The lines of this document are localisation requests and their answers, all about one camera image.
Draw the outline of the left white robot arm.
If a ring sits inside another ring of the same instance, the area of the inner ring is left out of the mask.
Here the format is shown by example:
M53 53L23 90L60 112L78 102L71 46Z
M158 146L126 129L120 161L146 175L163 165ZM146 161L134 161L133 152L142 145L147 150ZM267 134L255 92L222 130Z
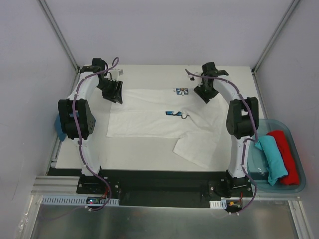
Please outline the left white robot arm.
M101 170L91 142L97 120L90 110L89 99L99 89L102 98L123 103L123 82L117 79L122 74L116 68L118 63L119 57L111 65L101 58L92 59L92 64L80 69L79 82L68 98L58 101L61 130L75 144L85 176L97 176Z

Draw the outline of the white printed t shirt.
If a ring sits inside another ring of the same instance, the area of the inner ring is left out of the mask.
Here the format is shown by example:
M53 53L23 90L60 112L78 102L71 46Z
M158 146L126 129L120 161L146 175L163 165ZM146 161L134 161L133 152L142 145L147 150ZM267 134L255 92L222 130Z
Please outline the white printed t shirt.
M189 88L128 89L122 96L111 107L107 137L176 139L174 154L213 168L228 106L222 96L205 103Z

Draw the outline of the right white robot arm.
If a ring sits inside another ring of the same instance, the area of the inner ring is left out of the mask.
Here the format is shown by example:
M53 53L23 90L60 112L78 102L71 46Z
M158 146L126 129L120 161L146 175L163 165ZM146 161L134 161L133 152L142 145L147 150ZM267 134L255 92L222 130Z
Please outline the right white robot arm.
M202 73L193 75L201 78L201 84L194 92L207 104L220 94L228 103L226 129L231 135L231 159L226 171L225 193L236 196L248 183L246 149L254 136L257 138L259 126L259 106L256 97L245 97L238 87L226 77L225 70L218 70L214 62L202 65Z

